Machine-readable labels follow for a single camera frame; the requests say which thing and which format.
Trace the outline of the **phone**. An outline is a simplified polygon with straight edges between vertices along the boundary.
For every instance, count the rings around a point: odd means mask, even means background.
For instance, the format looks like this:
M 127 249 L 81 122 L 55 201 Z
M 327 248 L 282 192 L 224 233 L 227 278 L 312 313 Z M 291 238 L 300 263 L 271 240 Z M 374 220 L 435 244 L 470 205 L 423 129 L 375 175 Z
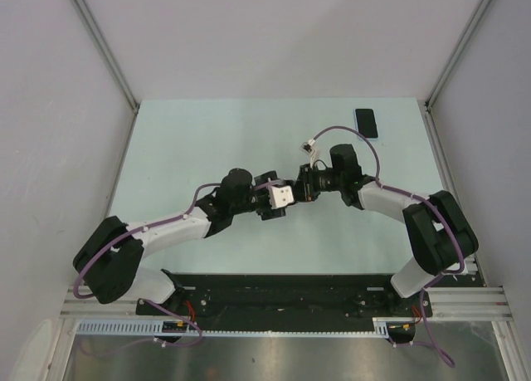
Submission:
M 354 118 L 358 132 L 366 139 L 378 139 L 378 125 L 373 109 L 355 109 Z

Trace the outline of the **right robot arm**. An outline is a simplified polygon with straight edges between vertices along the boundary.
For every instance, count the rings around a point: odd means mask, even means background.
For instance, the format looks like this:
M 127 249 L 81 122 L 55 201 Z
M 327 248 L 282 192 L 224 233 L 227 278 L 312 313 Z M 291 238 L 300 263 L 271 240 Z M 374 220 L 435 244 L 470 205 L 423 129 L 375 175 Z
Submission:
M 382 295 L 384 309 L 403 315 L 412 296 L 438 276 L 464 270 L 464 260 L 477 252 L 479 242 L 454 196 L 441 190 L 431 195 L 408 193 L 385 185 L 363 173 L 350 144 L 330 149 L 331 165 L 318 169 L 314 141 L 302 144 L 310 162 L 300 166 L 292 183 L 297 203 L 315 201 L 323 192 L 337 192 L 343 203 L 359 210 L 378 212 L 405 225 L 412 259 L 391 277 L 391 290 Z

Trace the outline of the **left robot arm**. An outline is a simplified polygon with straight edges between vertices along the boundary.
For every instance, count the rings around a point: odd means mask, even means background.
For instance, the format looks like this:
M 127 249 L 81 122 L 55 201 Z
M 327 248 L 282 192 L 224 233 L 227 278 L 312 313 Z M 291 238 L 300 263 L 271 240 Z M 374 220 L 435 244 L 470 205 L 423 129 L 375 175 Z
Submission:
M 75 256 L 78 277 L 72 293 L 102 305 L 122 297 L 142 300 L 174 314 L 183 304 L 178 282 L 169 271 L 143 267 L 143 260 L 184 242 L 212 237 L 240 214 L 282 217 L 294 201 L 292 182 L 274 173 L 254 179 L 245 169 L 232 169 L 220 183 L 199 186 L 183 212 L 142 222 L 107 217 Z

